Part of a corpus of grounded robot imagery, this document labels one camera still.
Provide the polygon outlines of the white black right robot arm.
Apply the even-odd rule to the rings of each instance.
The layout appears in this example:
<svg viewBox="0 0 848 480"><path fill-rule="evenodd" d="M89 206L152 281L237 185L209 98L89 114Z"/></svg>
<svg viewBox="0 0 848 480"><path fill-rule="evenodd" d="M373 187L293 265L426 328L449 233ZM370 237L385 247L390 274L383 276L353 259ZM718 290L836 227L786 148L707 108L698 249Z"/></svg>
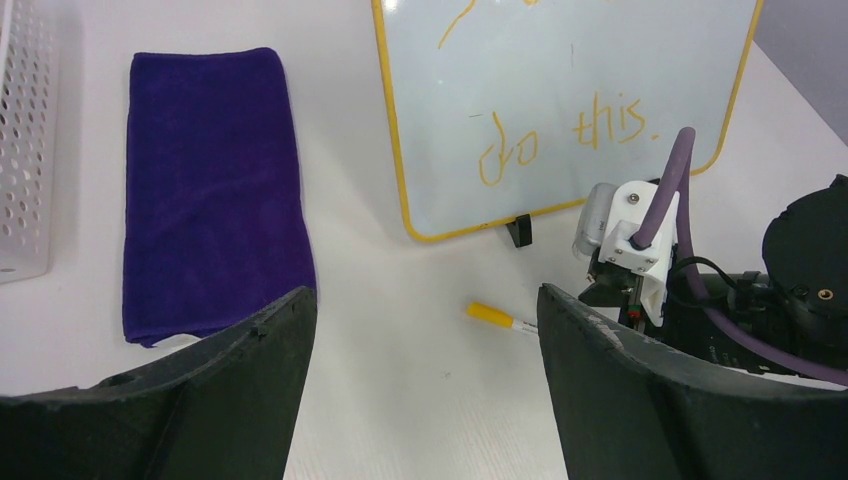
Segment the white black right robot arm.
<svg viewBox="0 0 848 480"><path fill-rule="evenodd" d="M847 367L847 178L792 202L771 221L762 241L765 269L728 274L704 257L670 250L661 292L663 323L649 320L639 299L645 277L601 258L597 238L615 188L601 184L586 205L575 240L589 257L590 285L578 298L618 308L618 320L686 354L754 374L792 374L732 340L708 317L722 312L746 334L787 354L830 368Z"/></svg>

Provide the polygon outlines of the yellow marker cap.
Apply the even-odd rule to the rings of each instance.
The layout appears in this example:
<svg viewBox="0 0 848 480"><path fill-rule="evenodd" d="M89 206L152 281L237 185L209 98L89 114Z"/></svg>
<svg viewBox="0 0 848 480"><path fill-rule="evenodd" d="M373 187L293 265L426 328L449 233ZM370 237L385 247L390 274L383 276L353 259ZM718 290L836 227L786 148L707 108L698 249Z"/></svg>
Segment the yellow marker cap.
<svg viewBox="0 0 848 480"><path fill-rule="evenodd" d="M509 314L492 306L479 302L471 302L466 308L466 314L500 328L512 329L514 318Z"/></svg>

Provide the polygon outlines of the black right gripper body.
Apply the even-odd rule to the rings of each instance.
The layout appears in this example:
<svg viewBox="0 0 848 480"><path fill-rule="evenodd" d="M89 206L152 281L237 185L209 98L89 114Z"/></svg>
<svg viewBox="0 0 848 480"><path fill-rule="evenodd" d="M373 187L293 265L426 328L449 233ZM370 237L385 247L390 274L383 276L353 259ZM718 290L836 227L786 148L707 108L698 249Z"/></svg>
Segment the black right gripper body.
<svg viewBox="0 0 848 480"><path fill-rule="evenodd" d="M643 332L646 310L641 300L642 284L642 278L635 275L599 276L578 295L578 299L593 308L617 309L615 320L619 324Z"/></svg>

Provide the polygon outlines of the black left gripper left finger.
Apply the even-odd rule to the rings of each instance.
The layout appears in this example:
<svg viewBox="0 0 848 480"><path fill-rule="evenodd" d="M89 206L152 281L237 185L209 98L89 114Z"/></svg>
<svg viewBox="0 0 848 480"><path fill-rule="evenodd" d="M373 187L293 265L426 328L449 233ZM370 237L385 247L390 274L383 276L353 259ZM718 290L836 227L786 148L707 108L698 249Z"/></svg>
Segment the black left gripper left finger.
<svg viewBox="0 0 848 480"><path fill-rule="evenodd" d="M1 400L5 479L280 479L317 324L297 288L93 387Z"/></svg>

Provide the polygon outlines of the white marker pen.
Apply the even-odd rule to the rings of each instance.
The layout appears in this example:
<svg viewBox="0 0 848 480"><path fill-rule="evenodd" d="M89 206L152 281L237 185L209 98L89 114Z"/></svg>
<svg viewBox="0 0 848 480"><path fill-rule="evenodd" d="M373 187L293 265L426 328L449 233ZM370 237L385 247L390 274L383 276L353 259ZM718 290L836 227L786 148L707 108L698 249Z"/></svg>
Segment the white marker pen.
<svg viewBox="0 0 848 480"><path fill-rule="evenodd" d="M515 331L519 331L519 332L530 334L530 335L537 335L538 334L538 327L535 324L528 322L528 321L525 321L525 320L521 320L521 319L513 319L512 324L511 324L511 328Z"/></svg>

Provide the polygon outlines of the yellow framed whiteboard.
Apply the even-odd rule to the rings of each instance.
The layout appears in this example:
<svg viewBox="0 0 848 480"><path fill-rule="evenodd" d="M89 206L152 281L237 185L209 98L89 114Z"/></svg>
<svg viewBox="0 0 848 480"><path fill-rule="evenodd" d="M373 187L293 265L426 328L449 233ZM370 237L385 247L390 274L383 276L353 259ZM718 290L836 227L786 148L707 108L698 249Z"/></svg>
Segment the yellow framed whiteboard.
<svg viewBox="0 0 848 480"><path fill-rule="evenodd" d="M376 1L401 214L437 242L719 157L759 1Z"/></svg>

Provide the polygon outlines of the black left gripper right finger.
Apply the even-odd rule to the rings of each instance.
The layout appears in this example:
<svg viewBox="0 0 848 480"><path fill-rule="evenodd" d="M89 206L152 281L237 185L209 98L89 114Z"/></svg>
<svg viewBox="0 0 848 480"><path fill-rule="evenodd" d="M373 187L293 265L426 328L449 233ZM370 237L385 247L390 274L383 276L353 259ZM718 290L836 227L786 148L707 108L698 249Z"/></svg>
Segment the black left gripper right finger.
<svg viewBox="0 0 848 480"><path fill-rule="evenodd" d="M570 478L846 477L845 392L694 358L551 284L537 321Z"/></svg>

